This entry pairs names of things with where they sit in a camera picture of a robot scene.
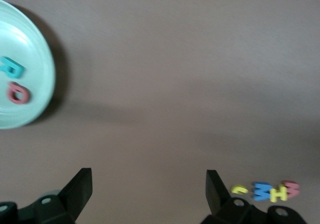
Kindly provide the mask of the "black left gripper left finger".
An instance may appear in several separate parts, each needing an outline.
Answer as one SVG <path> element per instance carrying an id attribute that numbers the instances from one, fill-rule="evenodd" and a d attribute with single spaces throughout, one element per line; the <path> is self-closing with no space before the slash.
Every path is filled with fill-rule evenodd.
<path id="1" fill-rule="evenodd" d="M 12 201 L 1 202 L 1 223 L 75 223 L 90 199 L 92 169 L 82 168 L 57 194 L 47 194 L 19 209 Z"/>

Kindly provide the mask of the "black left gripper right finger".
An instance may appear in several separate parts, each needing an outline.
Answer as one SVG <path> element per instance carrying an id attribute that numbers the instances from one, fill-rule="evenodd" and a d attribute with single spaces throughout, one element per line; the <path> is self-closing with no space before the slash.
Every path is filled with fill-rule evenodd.
<path id="1" fill-rule="evenodd" d="M 295 210 L 272 205 L 263 212 L 239 197 L 231 197 L 216 170 L 206 171 L 205 195 L 211 214 L 202 223 L 306 223 Z"/>

